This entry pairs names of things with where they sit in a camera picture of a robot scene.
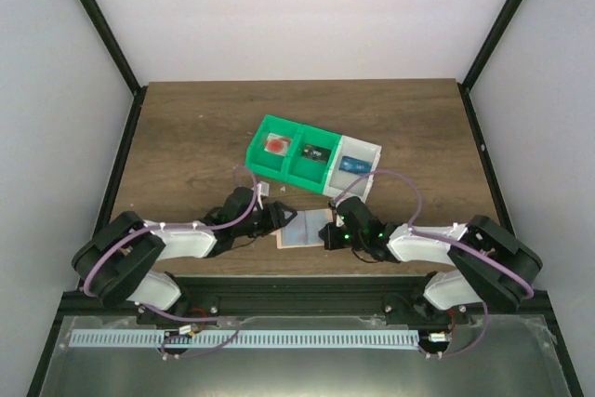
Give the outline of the beige leather card holder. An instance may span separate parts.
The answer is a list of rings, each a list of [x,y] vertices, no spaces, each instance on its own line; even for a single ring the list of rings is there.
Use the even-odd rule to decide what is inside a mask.
[[[323,246],[319,236],[328,223],[332,221],[330,209],[298,211],[297,215],[276,233],[278,249]]]

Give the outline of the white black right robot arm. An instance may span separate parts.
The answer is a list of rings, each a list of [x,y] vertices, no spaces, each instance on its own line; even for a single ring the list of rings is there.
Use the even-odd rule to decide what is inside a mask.
[[[332,206],[333,219],[318,232],[327,250],[348,248],[371,262],[442,264],[406,301],[416,319],[433,325],[447,311],[482,303],[513,313],[534,296],[540,257],[495,221],[476,215],[467,223],[417,227],[383,222],[364,202],[350,197]]]

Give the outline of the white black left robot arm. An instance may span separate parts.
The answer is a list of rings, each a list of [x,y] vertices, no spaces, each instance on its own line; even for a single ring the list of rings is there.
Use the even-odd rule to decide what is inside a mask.
[[[171,326],[183,324],[190,303],[170,273],[153,266],[176,258],[214,258],[233,249],[238,238],[258,239],[293,223],[297,210],[275,201],[259,183],[237,187],[222,206],[194,222],[143,220],[133,211],[117,216],[76,252],[72,267],[86,295],[105,307],[126,301],[148,304]]]

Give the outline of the white red card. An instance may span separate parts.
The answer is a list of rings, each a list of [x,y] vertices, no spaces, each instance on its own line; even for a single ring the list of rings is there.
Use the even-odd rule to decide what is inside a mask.
[[[269,134],[266,139],[264,150],[266,152],[285,157],[288,153],[292,140],[285,136]]]

